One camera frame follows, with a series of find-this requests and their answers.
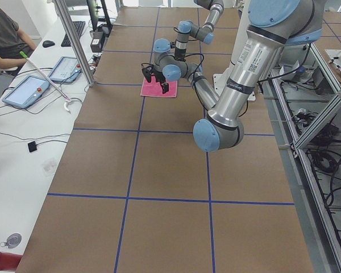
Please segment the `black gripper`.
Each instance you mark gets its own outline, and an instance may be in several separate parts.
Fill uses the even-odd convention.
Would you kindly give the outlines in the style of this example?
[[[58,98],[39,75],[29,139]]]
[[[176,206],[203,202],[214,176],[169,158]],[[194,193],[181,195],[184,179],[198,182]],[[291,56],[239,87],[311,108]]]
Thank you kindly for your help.
[[[152,76],[155,77],[155,81],[161,85],[162,94],[166,94],[169,92],[169,84],[166,82],[166,79],[162,72],[158,71],[153,64],[150,63],[141,63],[142,66],[142,74],[148,83],[151,83]]]

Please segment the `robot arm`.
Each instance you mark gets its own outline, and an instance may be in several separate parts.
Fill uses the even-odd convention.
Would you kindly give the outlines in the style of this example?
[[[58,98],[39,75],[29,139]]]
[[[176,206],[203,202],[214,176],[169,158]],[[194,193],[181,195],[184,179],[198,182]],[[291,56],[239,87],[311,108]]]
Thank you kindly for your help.
[[[193,136],[197,146],[207,152],[238,145],[244,135],[240,111],[254,91],[276,51],[284,46],[308,44],[322,33],[324,1],[251,1],[243,9],[249,19],[247,40],[221,93],[208,83],[201,67],[185,60],[190,38],[206,44],[213,40],[214,27],[224,10],[222,1],[198,1],[209,15],[202,27],[185,20],[178,25],[174,43],[158,39],[153,45],[155,59],[142,66],[144,78],[160,84],[163,92],[169,83],[187,79],[207,111],[197,121]]]
[[[214,39],[215,25],[224,12],[224,3],[217,0],[194,1],[194,3],[209,10],[204,24],[198,26],[191,20],[180,21],[178,27],[174,28],[177,32],[175,42],[171,43],[166,39],[156,40],[153,45],[153,50],[156,53],[167,53],[174,48],[174,58],[178,61],[185,61],[189,38],[211,44]]]

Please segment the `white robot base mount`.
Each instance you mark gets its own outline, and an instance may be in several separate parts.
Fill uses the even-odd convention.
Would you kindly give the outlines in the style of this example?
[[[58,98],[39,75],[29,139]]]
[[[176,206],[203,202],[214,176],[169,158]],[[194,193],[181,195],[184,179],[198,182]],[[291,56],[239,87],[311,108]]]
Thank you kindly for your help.
[[[255,101],[256,96],[254,92],[254,88],[250,86],[245,86],[242,84],[239,84],[233,80],[229,79],[229,76],[226,74],[213,74],[213,83],[214,83],[214,89],[216,93],[221,96],[223,90],[225,87],[233,88],[241,93],[248,95],[248,101]]]

